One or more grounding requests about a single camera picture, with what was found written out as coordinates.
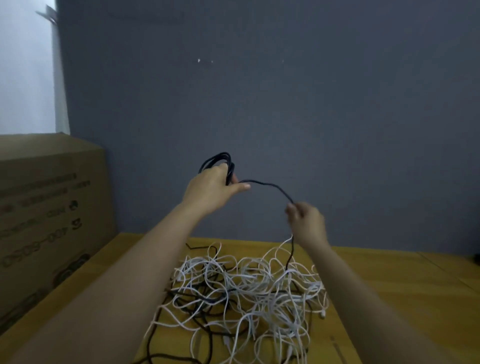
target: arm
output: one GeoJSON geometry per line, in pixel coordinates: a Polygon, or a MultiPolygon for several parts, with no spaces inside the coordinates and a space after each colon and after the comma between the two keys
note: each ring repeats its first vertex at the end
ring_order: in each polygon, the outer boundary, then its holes
{"type": "Polygon", "coordinates": [[[183,202],[47,322],[11,364],[129,363],[195,225],[250,187],[246,183],[225,186],[226,175],[225,164],[197,175],[183,202]]]}
{"type": "Polygon", "coordinates": [[[306,204],[288,205],[295,241],[312,258],[328,295],[364,364],[453,363],[386,305],[330,248],[324,217],[306,204]]]}

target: cardboard box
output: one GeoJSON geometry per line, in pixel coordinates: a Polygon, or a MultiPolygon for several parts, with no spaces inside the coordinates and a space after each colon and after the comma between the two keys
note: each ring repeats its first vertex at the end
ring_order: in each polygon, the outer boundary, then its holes
{"type": "Polygon", "coordinates": [[[102,148],[0,135],[0,334],[115,235],[102,148]]]}

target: hand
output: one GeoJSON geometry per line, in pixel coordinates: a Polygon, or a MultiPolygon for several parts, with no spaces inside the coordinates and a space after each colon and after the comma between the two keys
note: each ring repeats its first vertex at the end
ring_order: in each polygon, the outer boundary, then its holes
{"type": "Polygon", "coordinates": [[[288,215],[294,241],[302,248],[308,251],[316,246],[330,246],[325,230],[325,218],[316,207],[300,202],[288,204],[285,212],[288,215]]]}
{"type": "Polygon", "coordinates": [[[183,202],[194,208],[202,217],[221,208],[236,193],[250,189],[248,183],[238,183],[232,176],[232,184],[225,186],[228,167],[226,163],[204,170],[188,184],[183,202]]]}

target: wooden table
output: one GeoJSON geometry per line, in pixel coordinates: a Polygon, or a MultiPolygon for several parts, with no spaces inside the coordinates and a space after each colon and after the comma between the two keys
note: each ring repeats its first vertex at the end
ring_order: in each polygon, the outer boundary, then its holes
{"type": "MultiPolygon", "coordinates": [[[[47,320],[108,269],[140,238],[139,234],[119,234],[2,335],[0,363],[5,363],[47,320]]],[[[218,239],[191,238],[189,243],[192,246],[200,246],[214,241],[218,239]]],[[[241,257],[261,256],[277,243],[222,240],[222,244],[224,254],[241,257]]],[[[335,248],[335,250],[412,326],[448,348],[463,362],[480,363],[480,267],[466,258],[455,255],[358,248],[335,248]]],[[[189,254],[195,256],[203,253],[194,250],[189,254]]],[[[310,261],[300,248],[296,249],[295,258],[302,263],[310,261]]],[[[308,354],[311,363],[360,363],[333,306],[327,310],[325,320],[314,318],[311,337],[312,344],[308,354]]],[[[185,356],[189,352],[190,338],[191,333],[181,328],[158,328],[151,349],[152,352],[185,356]]],[[[227,349],[220,337],[214,340],[214,346],[212,364],[227,355],[227,349]]],[[[200,359],[206,356],[206,335],[196,345],[196,350],[200,359]]],[[[250,354],[246,351],[245,359],[248,359],[250,354]]],[[[143,342],[135,358],[140,359],[144,355],[143,342]]],[[[269,356],[272,353],[266,351],[265,355],[269,356]]],[[[156,359],[156,362],[178,364],[165,359],[156,359]]]]}

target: right hand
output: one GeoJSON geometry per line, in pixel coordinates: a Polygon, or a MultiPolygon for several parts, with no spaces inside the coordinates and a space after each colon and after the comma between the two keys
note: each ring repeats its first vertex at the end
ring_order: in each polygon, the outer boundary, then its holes
{"type": "Polygon", "coordinates": [[[305,250],[329,247],[325,218],[318,209],[306,202],[288,204],[285,212],[296,243],[305,250]]]}

